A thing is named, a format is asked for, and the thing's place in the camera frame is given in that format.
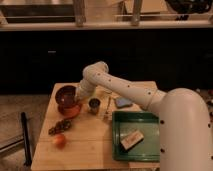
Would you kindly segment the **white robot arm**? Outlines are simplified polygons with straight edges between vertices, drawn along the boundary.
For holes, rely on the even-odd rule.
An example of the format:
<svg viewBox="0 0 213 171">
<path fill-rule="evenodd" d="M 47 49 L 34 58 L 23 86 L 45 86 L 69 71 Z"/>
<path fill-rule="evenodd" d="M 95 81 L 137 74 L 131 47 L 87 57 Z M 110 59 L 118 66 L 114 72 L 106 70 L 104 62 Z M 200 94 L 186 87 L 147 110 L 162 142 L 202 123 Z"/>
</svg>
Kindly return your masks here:
<svg viewBox="0 0 213 171">
<path fill-rule="evenodd" d="M 103 61 L 86 66 L 82 75 L 77 88 L 79 100 L 102 86 L 159 118 L 160 171 L 213 171 L 213 127 L 208 107 L 197 92 L 138 86 L 110 75 Z"/>
</svg>

